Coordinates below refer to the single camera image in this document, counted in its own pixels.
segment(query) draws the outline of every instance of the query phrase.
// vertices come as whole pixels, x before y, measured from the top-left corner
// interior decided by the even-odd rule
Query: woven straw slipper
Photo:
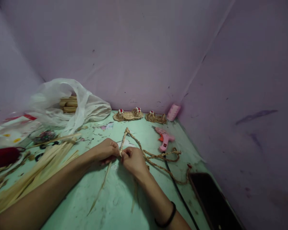
[[[138,120],[143,117],[143,113],[141,108],[134,108],[131,112],[124,112],[124,110],[118,110],[118,113],[113,115],[113,119],[116,121],[123,121],[123,120]]]
[[[160,124],[166,124],[165,114],[163,114],[162,116],[156,116],[154,111],[150,111],[148,114],[146,114],[145,119],[150,122],[158,122]]]

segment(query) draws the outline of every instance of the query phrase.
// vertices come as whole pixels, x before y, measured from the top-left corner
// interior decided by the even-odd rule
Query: black wristband
[[[164,225],[161,225],[161,224],[159,224],[159,223],[156,221],[156,219],[155,219],[156,225],[157,225],[158,227],[160,227],[160,228],[166,228],[167,226],[169,226],[170,223],[172,222],[174,216],[175,216],[175,213],[176,213],[176,205],[175,205],[172,201],[171,201],[171,203],[173,204],[173,211],[172,211],[172,214],[171,214],[169,220],[168,220]]]

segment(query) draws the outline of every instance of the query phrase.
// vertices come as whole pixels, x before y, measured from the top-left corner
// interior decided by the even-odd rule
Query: table surface
[[[100,122],[84,124],[82,127],[87,127],[87,129],[78,131],[82,134],[82,139],[72,147],[66,159],[76,150],[79,150],[79,154],[84,153],[105,138],[111,138],[120,145],[126,127],[128,127],[135,138],[139,140],[143,149],[153,154],[160,154],[158,151],[158,147],[161,145],[161,142],[158,140],[160,135],[151,127],[154,125],[163,128],[176,138],[173,143],[169,143],[167,152],[170,151],[172,147],[176,147],[177,150],[182,151],[178,162],[169,162],[171,172],[177,179],[185,180],[186,170],[188,168],[187,163],[193,166],[191,172],[205,172],[210,174],[178,121],[168,121],[167,124],[164,125],[148,122],[145,118],[134,121],[117,122],[113,120],[115,113],[117,112],[112,111],[106,119]],[[108,125],[106,129],[101,127],[106,126],[110,122],[113,122],[112,129],[111,125]],[[126,147],[128,143],[138,147],[136,141],[127,135],[124,147]],[[30,152],[37,155],[44,152],[44,150],[35,147],[31,148]],[[152,161],[164,168],[166,167],[162,160],[152,159]],[[35,161],[27,160],[23,166],[6,177],[9,180],[6,186],[1,188],[0,191],[9,188],[21,177],[22,173],[30,171],[35,164]],[[136,200],[133,212],[131,213],[135,183],[132,176],[124,169],[118,160],[112,163],[104,189],[92,212],[87,216],[104,180],[106,170],[107,167],[100,166],[87,173],[67,194],[66,199],[64,199],[53,212],[43,226],[43,229],[157,229],[147,199],[141,188],[138,190],[138,200]],[[166,172],[151,165],[150,172],[168,198],[176,204],[177,210],[185,218],[190,227],[195,229],[170,176]],[[191,185],[178,185],[178,188],[200,230],[209,229]]]

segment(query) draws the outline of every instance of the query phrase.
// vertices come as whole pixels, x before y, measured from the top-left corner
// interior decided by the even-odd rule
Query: power cord
[[[167,170],[168,170],[168,171],[171,171],[170,168],[169,168],[169,165],[167,164],[167,161],[165,160],[164,162],[165,162],[165,165],[166,165]],[[182,200],[182,203],[184,204],[186,210],[188,211],[188,213],[189,213],[189,215],[190,215],[190,217],[191,217],[191,219],[192,219],[192,221],[193,221],[193,223],[194,223],[194,225],[195,225],[195,228],[196,228],[197,230],[199,230],[199,227],[198,227],[198,225],[197,225],[197,223],[196,223],[196,221],[195,221],[195,219],[194,219],[194,217],[193,217],[193,215],[192,215],[192,213],[191,213],[191,211],[190,211],[187,203],[185,202],[184,198],[182,197],[182,194],[180,193],[180,191],[179,191],[179,189],[178,189],[178,186],[177,186],[175,180],[174,180],[172,177],[171,177],[171,179],[172,179],[172,181],[173,181],[173,183],[174,183],[174,185],[175,185],[175,188],[176,188],[176,190],[177,190],[177,192],[178,192],[178,194],[179,194],[179,196],[180,196],[180,199]]]

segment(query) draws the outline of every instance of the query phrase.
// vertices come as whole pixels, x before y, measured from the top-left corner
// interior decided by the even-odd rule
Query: smartphone
[[[190,173],[189,179],[211,230],[245,230],[208,173]]]

